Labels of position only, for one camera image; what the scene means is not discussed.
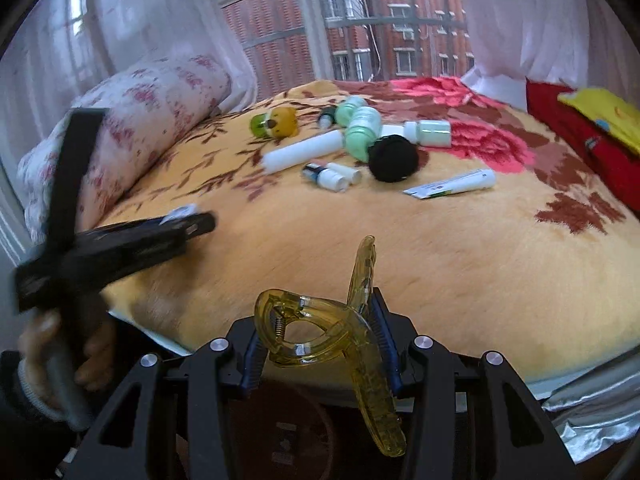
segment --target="red brick wall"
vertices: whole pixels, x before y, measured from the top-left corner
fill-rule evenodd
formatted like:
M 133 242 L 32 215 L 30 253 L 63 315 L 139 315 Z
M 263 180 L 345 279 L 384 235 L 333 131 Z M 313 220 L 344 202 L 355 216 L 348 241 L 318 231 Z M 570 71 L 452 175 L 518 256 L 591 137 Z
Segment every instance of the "red brick wall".
M 436 10 L 444 10 L 445 0 L 415 0 L 415 12 L 421 18 L 438 18 Z M 463 0 L 447 0 L 449 10 L 455 13 L 458 22 L 464 22 L 462 13 Z M 410 0 L 369 0 L 371 16 L 391 16 L 388 4 L 411 4 Z M 226 20 L 232 30 L 236 32 L 240 41 L 251 41 L 272 32 L 301 27 L 302 16 L 298 0 L 242 0 L 223 9 Z M 432 25 L 420 26 L 420 37 L 417 41 L 404 40 L 402 32 L 394 31 L 392 25 L 374 26 L 376 35 L 382 37 L 378 47 L 386 60 L 386 66 L 391 78 L 396 75 L 396 53 L 394 48 L 416 48 L 417 72 L 424 75 L 440 75 L 440 57 L 447 54 L 447 35 L 439 34 L 438 27 Z M 348 28 L 328 28 L 327 38 L 332 52 L 347 49 L 345 35 L 350 40 L 352 49 L 370 48 L 374 52 L 373 44 L 369 42 L 368 27 L 353 26 Z M 457 35 L 451 38 L 453 53 L 458 60 L 449 57 L 449 75 L 462 75 L 467 70 L 466 53 L 471 52 L 468 38 L 463 30 L 457 30 Z M 263 99 L 283 91 L 286 88 L 303 84 L 314 79 L 308 43 L 306 37 L 295 35 L 284 40 L 271 41 L 246 49 L 252 65 L 258 76 L 259 98 Z M 284 67 L 295 67 L 296 70 L 284 70 Z

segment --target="green bottle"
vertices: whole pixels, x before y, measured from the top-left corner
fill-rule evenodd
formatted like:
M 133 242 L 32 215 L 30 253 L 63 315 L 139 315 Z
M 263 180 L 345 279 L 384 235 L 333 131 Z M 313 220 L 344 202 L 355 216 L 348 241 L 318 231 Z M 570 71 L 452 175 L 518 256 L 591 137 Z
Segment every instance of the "green bottle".
M 340 126 L 347 127 L 351 122 L 351 118 L 353 114 L 358 108 L 363 107 L 367 102 L 357 95 L 352 95 L 351 97 L 345 99 L 340 103 L 337 110 L 335 111 L 335 122 L 340 124 Z
M 344 133 L 344 149 L 361 162 L 369 161 L 369 148 L 380 136 L 382 116 L 370 106 L 356 110 Z

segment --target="brick building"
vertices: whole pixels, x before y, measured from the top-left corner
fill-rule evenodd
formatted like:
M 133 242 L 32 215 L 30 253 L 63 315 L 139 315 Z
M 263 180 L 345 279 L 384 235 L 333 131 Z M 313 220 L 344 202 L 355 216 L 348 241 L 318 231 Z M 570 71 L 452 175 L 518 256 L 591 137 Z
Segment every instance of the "brick building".
M 462 75 L 474 64 L 463 0 L 319 1 L 336 79 Z M 260 99 L 314 79 L 298 0 L 241 0 L 223 11 Z

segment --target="yellow plastic clip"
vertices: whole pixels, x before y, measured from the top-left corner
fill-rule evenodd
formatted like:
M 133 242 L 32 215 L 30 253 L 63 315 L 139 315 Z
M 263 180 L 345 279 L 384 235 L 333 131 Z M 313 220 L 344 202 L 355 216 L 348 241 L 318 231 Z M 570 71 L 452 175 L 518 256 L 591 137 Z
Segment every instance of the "yellow plastic clip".
M 406 440 L 386 382 L 380 350 L 365 320 L 373 290 L 376 262 L 375 238 L 364 238 L 351 275 L 347 304 L 299 296 L 286 290 L 265 290 L 255 303 L 255 328 L 281 367 L 321 363 L 343 355 L 349 366 L 360 412 L 378 449 L 387 456 L 401 456 Z M 286 326 L 304 320 L 324 330 L 305 342 L 284 339 Z

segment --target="bed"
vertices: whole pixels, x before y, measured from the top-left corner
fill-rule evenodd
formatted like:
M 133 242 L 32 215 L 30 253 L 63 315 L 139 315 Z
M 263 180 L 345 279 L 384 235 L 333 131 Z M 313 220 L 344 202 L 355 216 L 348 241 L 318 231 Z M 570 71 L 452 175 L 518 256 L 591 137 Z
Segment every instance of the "bed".
M 450 150 L 422 150 L 398 184 L 364 181 L 337 194 L 300 168 L 266 175 L 249 121 L 276 105 L 298 110 L 300 134 L 319 133 L 328 104 L 361 95 L 387 124 L 452 121 Z M 329 157 L 354 166 L 338 152 Z M 403 189 L 475 168 L 491 190 L 419 201 Z M 374 284 L 389 309 L 451 351 L 502 352 L 527 380 L 568 376 L 640 342 L 640 224 L 555 133 L 526 113 L 470 92 L 455 78 L 420 91 L 393 82 L 316 81 L 205 120 L 169 149 L 103 224 L 162 216 L 195 203 L 218 216 L 188 254 L 111 285 L 119 316 L 187 349 L 250 316 L 261 291 L 345 300 L 360 240 L 376 237 Z M 271 371 L 347 387 L 339 362 Z

